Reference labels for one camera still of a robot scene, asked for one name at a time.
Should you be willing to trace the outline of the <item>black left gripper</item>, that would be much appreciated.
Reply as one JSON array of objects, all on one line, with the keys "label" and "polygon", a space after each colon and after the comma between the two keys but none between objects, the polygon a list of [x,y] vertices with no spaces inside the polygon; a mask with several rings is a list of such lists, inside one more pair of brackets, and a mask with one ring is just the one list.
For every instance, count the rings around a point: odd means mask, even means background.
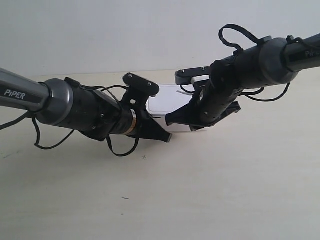
[{"label": "black left gripper", "polygon": [[[119,102],[121,107],[119,120],[110,133],[133,138],[138,135],[146,111],[146,103],[151,95],[133,87],[125,87],[125,89],[126,91]],[[166,122],[163,117],[151,116],[147,122],[150,131],[142,131],[140,133],[141,139],[170,142],[172,134],[166,131]]]}]

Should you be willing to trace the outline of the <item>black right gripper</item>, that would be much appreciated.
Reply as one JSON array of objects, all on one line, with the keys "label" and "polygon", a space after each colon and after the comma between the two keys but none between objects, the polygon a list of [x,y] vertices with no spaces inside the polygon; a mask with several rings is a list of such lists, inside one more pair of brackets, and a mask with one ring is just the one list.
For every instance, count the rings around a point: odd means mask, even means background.
[{"label": "black right gripper", "polygon": [[236,98],[242,93],[235,86],[213,86],[207,83],[179,109],[165,115],[167,125],[189,125],[191,132],[210,128],[241,110]]}]

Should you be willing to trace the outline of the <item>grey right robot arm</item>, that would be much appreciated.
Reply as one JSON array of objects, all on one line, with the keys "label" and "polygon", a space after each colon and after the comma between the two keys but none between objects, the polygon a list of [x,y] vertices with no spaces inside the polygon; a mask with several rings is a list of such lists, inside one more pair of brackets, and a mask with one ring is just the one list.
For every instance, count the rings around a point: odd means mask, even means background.
[{"label": "grey right robot arm", "polygon": [[300,71],[320,66],[319,34],[261,41],[210,66],[176,71],[175,83],[193,85],[195,92],[189,103],[166,114],[166,124],[186,125],[191,131],[213,127],[240,111],[236,99],[243,91],[287,85]]}]

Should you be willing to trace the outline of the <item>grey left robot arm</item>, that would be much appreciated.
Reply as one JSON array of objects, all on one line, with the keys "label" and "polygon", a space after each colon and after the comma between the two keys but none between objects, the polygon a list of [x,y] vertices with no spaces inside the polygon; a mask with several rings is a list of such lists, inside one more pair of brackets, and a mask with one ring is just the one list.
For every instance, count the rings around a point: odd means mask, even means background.
[{"label": "grey left robot arm", "polygon": [[122,80],[126,91],[118,101],[103,86],[85,86],[69,77],[35,82],[1,69],[0,105],[26,110],[44,125],[76,130],[100,142],[109,135],[125,135],[168,143],[172,135],[146,108],[160,87],[130,72]]}]

